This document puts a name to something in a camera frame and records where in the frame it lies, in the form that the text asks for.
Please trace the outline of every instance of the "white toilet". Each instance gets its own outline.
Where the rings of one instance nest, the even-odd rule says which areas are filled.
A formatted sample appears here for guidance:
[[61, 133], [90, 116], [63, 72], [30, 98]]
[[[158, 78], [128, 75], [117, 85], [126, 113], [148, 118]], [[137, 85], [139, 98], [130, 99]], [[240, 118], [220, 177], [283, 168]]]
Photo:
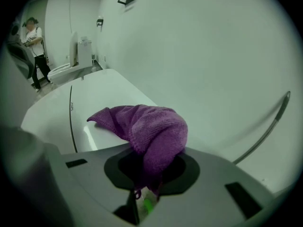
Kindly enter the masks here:
[[51, 70], [47, 77], [58, 86], [88, 74], [86, 68], [92, 67], [91, 41], [81, 37], [78, 42], [77, 32], [73, 32], [70, 40], [70, 63]]

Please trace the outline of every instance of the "black pants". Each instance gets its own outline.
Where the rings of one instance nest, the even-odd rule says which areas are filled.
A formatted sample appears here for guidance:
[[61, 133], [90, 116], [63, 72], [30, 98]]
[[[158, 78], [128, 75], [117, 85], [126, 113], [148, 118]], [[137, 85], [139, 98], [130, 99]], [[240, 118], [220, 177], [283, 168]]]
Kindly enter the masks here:
[[49, 69], [49, 67], [48, 67], [48, 65], [46, 63], [45, 57], [42, 56], [42, 55], [39, 55], [39, 56], [35, 57], [35, 68], [34, 68], [34, 73], [33, 73], [33, 76], [32, 76], [36, 89], [40, 89], [41, 88], [39, 80], [37, 78], [37, 67], [36, 67], [36, 65], [40, 68], [40, 70], [41, 70], [44, 78], [48, 82], [50, 82], [49, 79], [47, 78], [47, 74], [51, 71], [51, 69]]

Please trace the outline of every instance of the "person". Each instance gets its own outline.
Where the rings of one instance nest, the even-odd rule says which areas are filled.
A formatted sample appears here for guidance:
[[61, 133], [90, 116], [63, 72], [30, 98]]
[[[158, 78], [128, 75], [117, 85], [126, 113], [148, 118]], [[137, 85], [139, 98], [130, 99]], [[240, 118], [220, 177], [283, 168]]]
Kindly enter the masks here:
[[50, 82], [50, 80], [47, 78], [47, 74], [51, 71], [46, 63], [46, 58], [44, 55], [44, 48], [42, 45], [42, 29], [36, 26], [37, 23], [38, 21], [33, 17], [30, 17], [27, 20], [26, 27], [28, 32], [26, 35], [25, 42], [25, 46], [30, 49], [35, 58], [35, 68], [32, 78], [34, 81], [36, 92], [41, 89], [39, 80], [37, 78], [37, 66], [40, 68], [44, 78], [48, 82]]

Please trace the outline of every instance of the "wall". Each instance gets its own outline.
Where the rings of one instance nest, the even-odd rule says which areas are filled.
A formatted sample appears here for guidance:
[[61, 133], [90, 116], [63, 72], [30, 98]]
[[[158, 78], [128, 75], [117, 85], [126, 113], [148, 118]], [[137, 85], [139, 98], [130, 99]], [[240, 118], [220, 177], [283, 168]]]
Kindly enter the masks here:
[[290, 103], [239, 166], [277, 192], [297, 177], [303, 128], [302, 42], [275, 0], [101, 0], [103, 67], [188, 123], [187, 146], [235, 160]]
[[22, 15], [21, 15], [21, 20], [20, 20], [20, 28], [19, 28], [19, 35], [20, 35], [20, 38], [25, 38], [26, 37], [26, 34], [27, 34], [27, 31], [26, 31], [26, 28], [25, 27], [22, 27], [23, 23], [25, 23], [27, 21], [27, 12], [28, 12], [28, 4], [26, 4], [23, 9], [22, 9]]
[[38, 20], [38, 26], [42, 29], [42, 36], [45, 40], [45, 11], [48, 0], [36, 0], [28, 5], [27, 18], [34, 17]]
[[100, 0], [48, 0], [45, 18], [45, 37], [48, 53], [55, 67], [66, 63], [69, 55], [71, 28], [78, 39], [87, 36], [96, 51], [96, 20]]

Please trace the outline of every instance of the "curved metal handle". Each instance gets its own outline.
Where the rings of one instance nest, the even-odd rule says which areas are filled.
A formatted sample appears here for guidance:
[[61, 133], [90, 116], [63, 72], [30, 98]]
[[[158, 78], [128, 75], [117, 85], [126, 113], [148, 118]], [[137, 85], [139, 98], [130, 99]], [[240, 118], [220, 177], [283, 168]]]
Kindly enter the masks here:
[[290, 91], [288, 91], [283, 99], [283, 102], [281, 104], [281, 107], [276, 114], [275, 119], [269, 126], [269, 128], [265, 131], [265, 133], [261, 136], [261, 138], [252, 146], [250, 147], [242, 156], [240, 156], [238, 159], [233, 161], [234, 164], [240, 163], [242, 160], [244, 160], [246, 157], [248, 157], [252, 152], [254, 152], [262, 143], [263, 141], [270, 135], [272, 130], [275, 128], [275, 126], [278, 124], [279, 120], [281, 119], [282, 115], [284, 114], [284, 111], [288, 105], [290, 99]]

